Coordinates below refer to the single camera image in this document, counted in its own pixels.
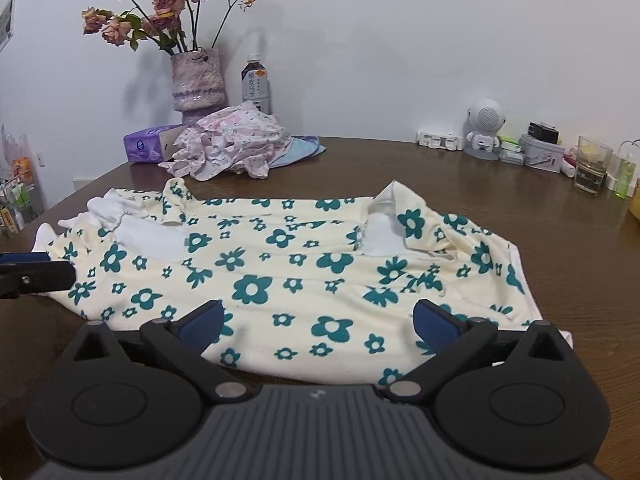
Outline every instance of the bottle label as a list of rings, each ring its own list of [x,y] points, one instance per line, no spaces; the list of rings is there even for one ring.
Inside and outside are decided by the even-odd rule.
[[[255,101],[268,97],[267,71],[262,68],[249,70],[242,78],[242,98],[244,101]]]

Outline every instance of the speaker grille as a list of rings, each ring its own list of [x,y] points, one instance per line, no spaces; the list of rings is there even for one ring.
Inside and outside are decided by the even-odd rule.
[[[485,106],[478,112],[478,125],[485,130],[495,130],[500,116],[493,108]]]

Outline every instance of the purple tissue pack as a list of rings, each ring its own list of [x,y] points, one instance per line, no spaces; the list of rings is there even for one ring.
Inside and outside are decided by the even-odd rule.
[[[186,124],[171,124],[140,130],[124,136],[124,149],[129,162],[167,162],[178,147],[175,139],[186,128]]]

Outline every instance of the light blue cloth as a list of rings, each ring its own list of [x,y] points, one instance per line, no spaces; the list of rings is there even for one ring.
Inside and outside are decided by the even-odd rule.
[[[294,137],[289,151],[285,155],[276,158],[269,167],[287,166],[308,156],[319,155],[324,150],[326,148],[320,145],[320,140],[315,136]]]

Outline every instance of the metal screw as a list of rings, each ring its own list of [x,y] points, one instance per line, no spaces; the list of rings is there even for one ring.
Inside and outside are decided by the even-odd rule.
[[[397,397],[415,397],[422,388],[420,384],[413,381],[396,381],[389,386],[389,391]]]
[[[242,383],[229,381],[228,383],[220,383],[214,391],[223,399],[237,399],[242,397],[247,392],[247,389]]]

